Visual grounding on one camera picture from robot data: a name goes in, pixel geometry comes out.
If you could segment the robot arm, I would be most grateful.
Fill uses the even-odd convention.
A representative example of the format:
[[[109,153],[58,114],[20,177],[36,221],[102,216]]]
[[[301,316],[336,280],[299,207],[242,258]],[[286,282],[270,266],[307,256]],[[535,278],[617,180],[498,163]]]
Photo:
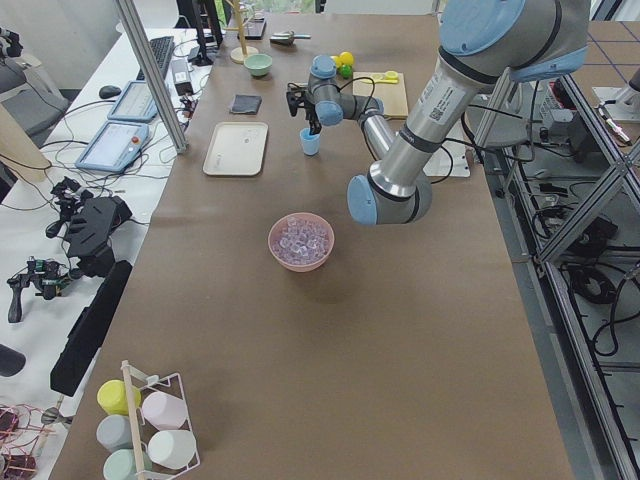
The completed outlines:
[[[337,85],[335,62],[313,59],[304,86],[290,86],[290,113],[305,111],[311,134],[344,119],[358,123],[375,158],[347,188],[363,225],[406,224],[424,216],[432,188],[424,167],[474,97],[503,73],[517,83],[572,73],[586,58],[587,1],[451,1],[442,14],[435,71],[399,131],[372,95]]]

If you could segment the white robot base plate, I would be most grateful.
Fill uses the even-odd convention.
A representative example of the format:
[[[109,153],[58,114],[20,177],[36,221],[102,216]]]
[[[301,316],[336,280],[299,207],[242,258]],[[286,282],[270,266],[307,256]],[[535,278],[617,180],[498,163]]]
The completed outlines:
[[[428,177],[466,178],[471,174],[466,151],[468,140],[448,137],[423,168]]]

